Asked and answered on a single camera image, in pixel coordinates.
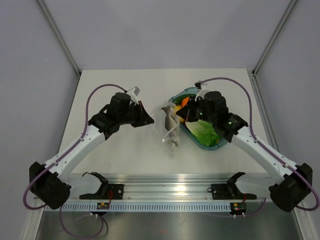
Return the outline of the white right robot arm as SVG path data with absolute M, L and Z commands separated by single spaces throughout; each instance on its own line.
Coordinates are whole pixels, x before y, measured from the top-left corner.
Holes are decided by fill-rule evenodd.
M 266 192 L 284 212 L 291 212 L 311 193 L 312 168 L 306 163 L 298 165 L 261 141 L 244 119 L 229 112 L 226 99 L 220 92 L 209 91 L 203 97 L 191 96 L 176 114 L 185 122 L 201 120 L 211 124 L 219 136 L 242 149 L 264 168 L 273 179 Z

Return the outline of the grey toy fish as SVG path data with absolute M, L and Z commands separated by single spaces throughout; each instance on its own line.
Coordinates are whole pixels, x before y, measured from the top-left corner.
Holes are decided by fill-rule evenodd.
M 167 130 L 165 137 L 167 138 L 167 142 L 175 148 L 180 143 L 179 121 L 171 106 L 164 106 L 161 110 L 165 113 L 164 127 Z

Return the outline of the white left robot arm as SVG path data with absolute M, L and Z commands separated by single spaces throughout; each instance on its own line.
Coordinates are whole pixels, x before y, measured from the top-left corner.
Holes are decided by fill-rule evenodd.
M 70 198 L 108 199 L 109 181 L 97 172 L 70 178 L 73 169 L 97 146 L 116 133 L 122 125 L 134 128 L 154 123 L 138 100 L 139 88 L 117 92 L 91 119 L 87 119 L 81 135 L 63 151 L 45 163 L 33 163 L 29 168 L 30 191 L 46 206 L 56 210 Z

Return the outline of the clear dotted zip bag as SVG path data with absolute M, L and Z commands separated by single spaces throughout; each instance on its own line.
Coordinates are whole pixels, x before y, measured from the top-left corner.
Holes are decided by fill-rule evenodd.
M 175 108 L 174 103 L 166 101 L 151 112 L 151 117 L 154 120 L 151 128 L 170 157 L 175 155 L 181 142 L 180 120 L 176 115 Z

